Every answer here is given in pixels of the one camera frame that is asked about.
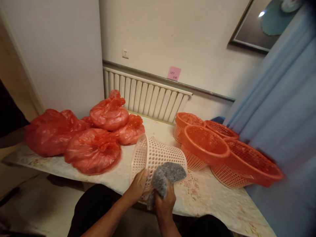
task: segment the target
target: gray rag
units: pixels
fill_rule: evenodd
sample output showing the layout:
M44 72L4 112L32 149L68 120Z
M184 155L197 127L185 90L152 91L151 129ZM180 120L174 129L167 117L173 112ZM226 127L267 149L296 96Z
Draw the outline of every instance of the gray rag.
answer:
M163 165L160 165L154 172L151 185L159 193L162 199L165 199L167 196L167 179L171 184L174 184L175 182L184 179L186 176L187 173L181 165L166 162ZM147 209L153 209L154 204L155 191L152 191L147 201Z

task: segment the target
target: blue object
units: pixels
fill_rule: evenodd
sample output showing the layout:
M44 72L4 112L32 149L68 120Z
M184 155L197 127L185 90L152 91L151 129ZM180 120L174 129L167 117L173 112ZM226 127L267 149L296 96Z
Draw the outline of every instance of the blue object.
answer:
M272 157L286 178L246 187L278 237L315 236L316 22L305 4L263 60L224 125Z
M220 117L220 116L211 119L211 121L218 122L220 124L223 124L224 120L225 120L225 118L224 117Z

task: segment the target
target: red plastic bag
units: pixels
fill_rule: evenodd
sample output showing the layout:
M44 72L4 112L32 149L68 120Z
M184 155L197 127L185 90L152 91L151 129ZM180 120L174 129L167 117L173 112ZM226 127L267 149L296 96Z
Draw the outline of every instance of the red plastic bag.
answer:
M117 130L126 125L129 118L128 111L122 107L125 99L121 98L118 90L112 90L108 99L98 103L90 110L93 124L108 131Z
M121 158L119 135L91 128L76 134L64 153L65 161L83 174L101 174Z
M85 116L81 120L83 120L84 122L88 123L91 128L97 128L97 126L95 126L93 124L93 122L91 121L91 117L90 116Z
M139 115L130 114L128 123L115 131L119 134L119 143L121 145L136 144L140 135L145 133L143 120Z
M55 156L63 154L70 139L87 128L90 125L79 120L70 110L48 109L26 127L25 142L40 156Z

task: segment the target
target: radiator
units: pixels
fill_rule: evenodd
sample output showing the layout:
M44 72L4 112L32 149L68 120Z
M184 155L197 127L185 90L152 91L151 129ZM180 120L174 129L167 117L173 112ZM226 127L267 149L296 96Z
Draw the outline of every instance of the radiator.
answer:
M125 98L126 109L170 123L174 123L178 112L184 111L192 95L191 92L105 66L103 78L105 98L111 90L117 89Z

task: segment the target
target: table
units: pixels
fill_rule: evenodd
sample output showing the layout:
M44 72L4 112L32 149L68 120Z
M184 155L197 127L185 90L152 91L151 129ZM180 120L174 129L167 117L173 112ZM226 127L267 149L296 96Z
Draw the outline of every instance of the table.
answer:
M174 126L143 117L146 134L168 145L180 147L173 138ZM88 176L81 174L63 156L43 158L26 145L8 155L2 162L21 165L78 181L101 183L123 194L129 187L129 175L135 145L122 146L122 158L112 170ZM200 217L211 214L228 229L246 236L276 236L261 212L244 189L229 189L222 185L206 167L188 170L187 177L174 185L177 201L173 213Z

